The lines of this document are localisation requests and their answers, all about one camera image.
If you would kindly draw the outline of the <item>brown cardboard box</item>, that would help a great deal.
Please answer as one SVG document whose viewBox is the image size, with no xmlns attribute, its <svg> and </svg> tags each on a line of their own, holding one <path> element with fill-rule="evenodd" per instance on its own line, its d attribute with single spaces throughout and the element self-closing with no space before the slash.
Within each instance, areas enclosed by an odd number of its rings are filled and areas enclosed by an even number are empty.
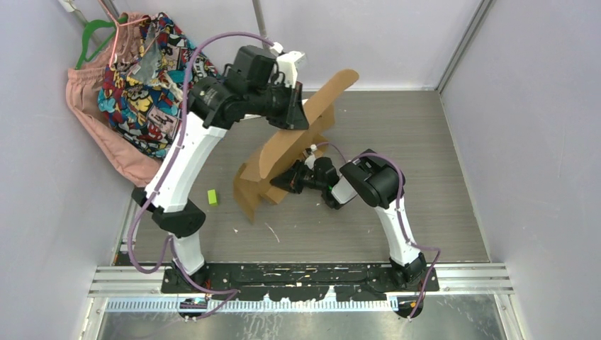
<svg viewBox="0 0 601 340">
<path fill-rule="evenodd" d="M 353 69 L 337 72 L 304 102 L 307 130 L 277 130 L 242 163 L 233 180 L 233 198 L 251 223 L 263 200 L 277 205 L 286 197 L 287 192 L 270 181 L 289 169 L 309 146 L 327 140 L 323 133 L 335 124 L 336 99 L 358 79 Z"/>
</svg>

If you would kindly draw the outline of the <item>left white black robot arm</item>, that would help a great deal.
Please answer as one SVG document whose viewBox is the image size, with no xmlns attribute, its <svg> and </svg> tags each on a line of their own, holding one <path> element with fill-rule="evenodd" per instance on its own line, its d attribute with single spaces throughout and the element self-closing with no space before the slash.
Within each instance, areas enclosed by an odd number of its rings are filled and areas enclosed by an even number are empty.
<svg viewBox="0 0 601 340">
<path fill-rule="evenodd" d="M 215 146 L 246 115 L 264 117 L 282 130 L 308 129 L 298 81 L 305 60 L 304 52 L 285 52 L 280 45 L 269 51 L 241 47 L 223 79 L 202 78 L 185 95 L 186 122 L 175 143 L 151 182 L 133 191 L 141 208 L 171 236 L 181 270 L 179 283 L 191 293 L 202 290 L 207 281 L 199 241 L 206 215 L 189 200 L 192 185 Z"/>
</svg>

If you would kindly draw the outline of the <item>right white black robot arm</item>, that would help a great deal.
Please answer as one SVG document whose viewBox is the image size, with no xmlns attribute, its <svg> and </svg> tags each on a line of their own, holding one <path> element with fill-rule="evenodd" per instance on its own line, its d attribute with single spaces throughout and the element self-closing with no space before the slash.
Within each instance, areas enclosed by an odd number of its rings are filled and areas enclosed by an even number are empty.
<svg viewBox="0 0 601 340">
<path fill-rule="evenodd" d="M 405 211 L 405 175 L 391 160 L 367 149 L 336 169 L 331 158 L 310 154 L 273 177 L 270 184 L 296 194 L 306 188 L 317 190 L 334 210 L 360 198 L 376 211 L 381 222 L 395 285 L 409 291 L 427 280 L 427 261 L 415 245 Z"/>
</svg>

